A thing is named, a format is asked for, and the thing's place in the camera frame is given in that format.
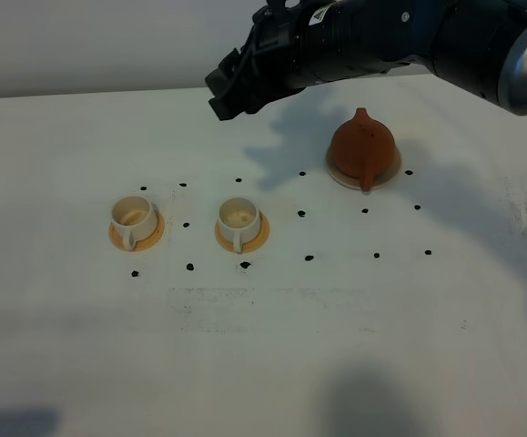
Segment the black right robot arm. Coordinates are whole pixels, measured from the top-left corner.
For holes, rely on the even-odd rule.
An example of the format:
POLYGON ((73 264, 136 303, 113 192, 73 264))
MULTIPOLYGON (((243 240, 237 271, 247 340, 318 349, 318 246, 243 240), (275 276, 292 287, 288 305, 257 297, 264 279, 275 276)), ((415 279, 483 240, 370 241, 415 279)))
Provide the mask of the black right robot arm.
POLYGON ((527 1, 270 1, 206 78, 218 118, 309 86, 418 64, 527 116, 527 1))

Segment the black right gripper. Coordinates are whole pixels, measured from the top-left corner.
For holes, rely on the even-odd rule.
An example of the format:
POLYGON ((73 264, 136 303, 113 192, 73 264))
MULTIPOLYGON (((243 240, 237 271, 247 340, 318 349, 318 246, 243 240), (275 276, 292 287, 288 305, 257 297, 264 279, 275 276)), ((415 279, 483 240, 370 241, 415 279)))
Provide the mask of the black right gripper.
POLYGON ((284 69, 293 65, 300 18, 308 8, 307 1, 292 6, 267 1, 253 14, 244 45, 233 49, 205 78, 213 94, 209 104, 218 119, 253 115, 265 105, 303 90, 287 84, 284 69))

